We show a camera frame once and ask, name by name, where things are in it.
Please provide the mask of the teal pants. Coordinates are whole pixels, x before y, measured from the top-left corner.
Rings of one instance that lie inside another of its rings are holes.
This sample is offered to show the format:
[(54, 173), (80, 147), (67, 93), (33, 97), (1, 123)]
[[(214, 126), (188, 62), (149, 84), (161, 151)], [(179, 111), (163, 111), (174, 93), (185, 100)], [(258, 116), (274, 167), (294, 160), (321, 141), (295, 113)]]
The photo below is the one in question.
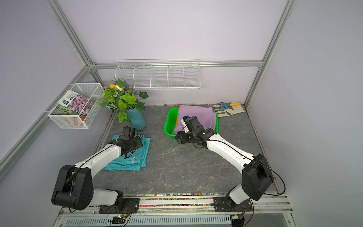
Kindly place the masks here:
[(137, 149), (133, 154), (129, 152), (125, 156), (118, 157), (107, 164), (103, 170), (106, 171), (140, 171), (141, 168), (147, 167), (147, 155), (151, 139), (142, 136), (141, 142), (143, 147)]

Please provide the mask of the purple pants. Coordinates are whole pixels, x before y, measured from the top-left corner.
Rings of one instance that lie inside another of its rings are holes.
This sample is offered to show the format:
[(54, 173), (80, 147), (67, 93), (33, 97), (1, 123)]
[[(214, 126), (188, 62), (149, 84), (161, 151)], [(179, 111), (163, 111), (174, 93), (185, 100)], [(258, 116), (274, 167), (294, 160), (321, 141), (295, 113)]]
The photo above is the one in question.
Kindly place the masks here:
[(179, 119), (179, 124), (172, 129), (172, 134), (176, 134), (178, 131), (183, 130), (182, 118), (188, 115), (189, 117), (197, 117), (200, 124), (205, 128), (216, 129), (217, 115), (211, 107), (199, 107), (199, 106), (180, 106), (176, 111), (176, 117)]

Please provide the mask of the green plastic basket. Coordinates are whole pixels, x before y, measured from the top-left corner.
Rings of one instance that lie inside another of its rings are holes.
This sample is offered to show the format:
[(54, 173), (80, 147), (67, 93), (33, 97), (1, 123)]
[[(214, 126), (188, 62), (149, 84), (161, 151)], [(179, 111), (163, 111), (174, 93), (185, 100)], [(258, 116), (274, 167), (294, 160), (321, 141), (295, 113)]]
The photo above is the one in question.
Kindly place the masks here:
[[(176, 134), (172, 134), (172, 129), (174, 128), (174, 123), (176, 122), (176, 120), (174, 119), (174, 117), (176, 117), (176, 111), (178, 110), (179, 107), (173, 107), (169, 110), (168, 114), (167, 114), (167, 119), (164, 125), (164, 132), (166, 135), (171, 136), (173, 138), (175, 138)], [(217, 123), (216, 123), (216, 129), (215, 131), (219, 132), (219, 119), (217, 116)]]

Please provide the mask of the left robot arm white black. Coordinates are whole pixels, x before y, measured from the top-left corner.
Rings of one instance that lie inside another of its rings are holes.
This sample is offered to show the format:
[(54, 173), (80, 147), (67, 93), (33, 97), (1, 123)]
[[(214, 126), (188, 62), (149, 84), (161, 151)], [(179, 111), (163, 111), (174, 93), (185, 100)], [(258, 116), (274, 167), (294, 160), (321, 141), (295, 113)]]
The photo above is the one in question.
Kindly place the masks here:
[(75, 165), (64, 165), (58, 173), (51, 203), (66, 207), (70, 212), (88, 207), (116, 207), (124, 210), (127, 205), (123, 192), (95, 189), (94, 176), (113, 160), (134, 154), (143, 147), (141, 130), (125, 126), (122, 134), (109, 141), (100, 151)]

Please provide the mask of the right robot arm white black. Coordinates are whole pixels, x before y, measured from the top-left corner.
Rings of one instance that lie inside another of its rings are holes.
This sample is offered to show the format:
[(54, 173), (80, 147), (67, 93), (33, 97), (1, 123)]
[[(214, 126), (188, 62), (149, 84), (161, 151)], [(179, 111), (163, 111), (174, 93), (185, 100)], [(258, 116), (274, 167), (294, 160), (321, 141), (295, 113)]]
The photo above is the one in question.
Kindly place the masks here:
[(184, 116), (181, 121), (182, 131), (176, 133), (178, 144), (192, 143), (196, 148), (212, 151), (230, 164), (241, 174), (241, 183), (235, 186), (226, 196), (234, 205), (252, 199), (258, 201), (272, 186), (274, 177), (267, 159), (262, 155), (253, 155), (229, 143), (215, 130), (204, 127), (197, 117)]

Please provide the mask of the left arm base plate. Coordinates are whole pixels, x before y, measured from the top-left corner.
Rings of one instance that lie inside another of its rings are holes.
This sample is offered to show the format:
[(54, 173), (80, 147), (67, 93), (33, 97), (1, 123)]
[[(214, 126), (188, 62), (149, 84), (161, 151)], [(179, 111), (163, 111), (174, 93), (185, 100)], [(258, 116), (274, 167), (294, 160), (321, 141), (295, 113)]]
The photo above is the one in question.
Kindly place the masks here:
[(115, 205), (100, 206), (99, 214), (136, 214), (139, 209), (140, 199), (122, 198)]

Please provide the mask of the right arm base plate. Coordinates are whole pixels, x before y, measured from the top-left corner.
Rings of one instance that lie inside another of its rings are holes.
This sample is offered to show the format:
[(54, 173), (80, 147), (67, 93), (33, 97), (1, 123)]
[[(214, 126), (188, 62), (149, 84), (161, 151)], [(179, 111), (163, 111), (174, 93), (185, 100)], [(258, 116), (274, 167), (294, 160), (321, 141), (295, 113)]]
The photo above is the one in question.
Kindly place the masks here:
[(244, 200), (242, 203), (237, 204), (229, 197), (214, 197), (211, 205), (214, 207), (215, 212), (247, 212), (252, 211), (252, 204), (249, 200)]

